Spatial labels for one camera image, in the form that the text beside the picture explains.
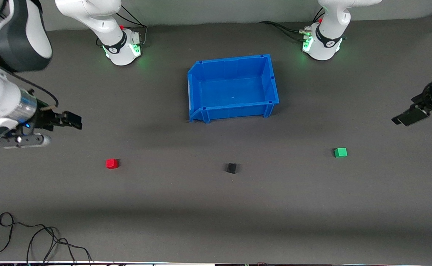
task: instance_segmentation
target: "red cube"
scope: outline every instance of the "red cube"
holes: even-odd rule
[[[106,160],[106,168],[107,169],[115,169],[119,167],[119,162],[116,159],[107,159]]]

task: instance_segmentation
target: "green led light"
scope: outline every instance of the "green led light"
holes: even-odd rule
[[[138,44],[129,44],[129,47],[135,56],[140,56],[140,47]]]
[[[109,54],[108,54],[108,51],[106,51],[106,49],[105,49],[104,45],[102,46],[102,48],[103,48],[104,52],[106,53],[106,57],[107,57],[107,58],[109,58]]]
[[[313,43],[313,36],[310,36],[307,40],[305,40],[305,44],[303,45],[303,50],[308,52],[311,48],[311,44]]]
[[[338,47],[336,48],[336,52],[339,51],[339,47],[341,47],[341,42],[342,42],[342,38],[341,38],[341,40],[339,40],[339,44],[338,44]]]

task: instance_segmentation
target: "gray wall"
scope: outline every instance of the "gray wall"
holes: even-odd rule
[[[54,0],[41,2],[47,30],[86,28],[63,16]],[[316,0],[122,0],[122,3],[147,25],[309,21],[320,8]],[[129,17],[124,10],[120,13]],[[352,8],[351,13],[354,20],[424,17],[432,15],[432,0],[383,0],[375,6]]]

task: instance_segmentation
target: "gray table surface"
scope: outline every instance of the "gray table surface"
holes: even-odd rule
[[[118,67],[90,30],[49,32],[51,64],[23,76],[84,127],[0,150],[0,213],[57,226],[95,260],[432,265],[432,117],[390,121],[432,81],[432,17],[346,34],[317,62],[270,25],[151,27],[143,56]],[[273,60],[273,115],[189,123],[194,62],[254,54]],[[0,260],[24,260],[34,231],[17,227]],[[0,249],[7,236],[0,226]]]

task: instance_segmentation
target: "cube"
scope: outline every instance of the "cube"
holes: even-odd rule
[[[348,150],[346,148],[337,148],[334,150],[334,156],[336,158],[346,157],[348,155]]]
[[[235,174],[236,169],[237,169],[236,163],[228,163],[227,168],[226,168],[226,172],[231,173],[231,174]]]
[[[116,159],[107,159],[106,160],[106,168],[107,169],[115,169],[119,167],[119,161]]]

